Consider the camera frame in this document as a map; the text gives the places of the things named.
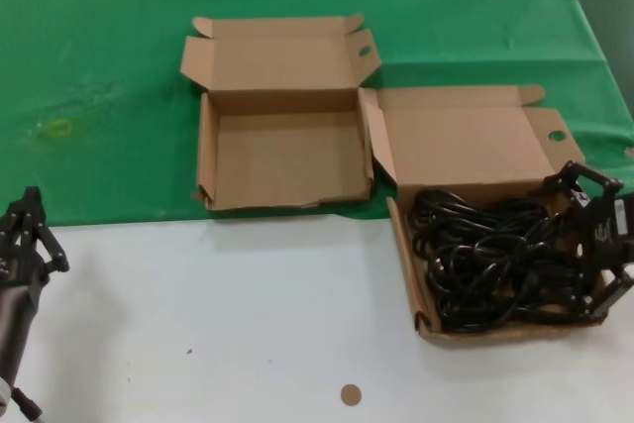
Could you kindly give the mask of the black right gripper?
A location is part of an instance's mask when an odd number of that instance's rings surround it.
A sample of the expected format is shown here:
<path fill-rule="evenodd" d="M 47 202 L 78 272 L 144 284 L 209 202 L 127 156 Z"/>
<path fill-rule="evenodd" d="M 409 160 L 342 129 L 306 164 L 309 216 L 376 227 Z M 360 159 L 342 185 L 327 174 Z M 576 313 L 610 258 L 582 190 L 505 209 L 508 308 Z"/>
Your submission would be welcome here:
<path fill-rule="evenodd" d="M 600 196 L 589 198 L 579 184 L 586 178 L 600 185 Z M 556 174 L 546 177 L 546 194 L 564 194 L 576 209 L 581 237 L 581 265 L 577 265 L 576 319 L 603 319 L 609 309 L 632 287 L 633 194 L 617 197 L 624 183 L 582 162 L 568 161 Z"/>

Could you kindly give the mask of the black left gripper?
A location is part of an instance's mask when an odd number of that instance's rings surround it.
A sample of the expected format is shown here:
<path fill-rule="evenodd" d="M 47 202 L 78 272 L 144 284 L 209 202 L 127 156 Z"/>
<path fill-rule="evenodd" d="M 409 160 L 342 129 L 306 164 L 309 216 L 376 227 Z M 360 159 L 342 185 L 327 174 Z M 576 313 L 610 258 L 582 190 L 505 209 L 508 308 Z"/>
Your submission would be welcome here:
<path fill-rule="evenodd" d="M 49 272 L 68 272 L 65 251 L 47 224 L 42 193 L 28 186 L 1 218 L 1 302 L 39 303 Z"/>

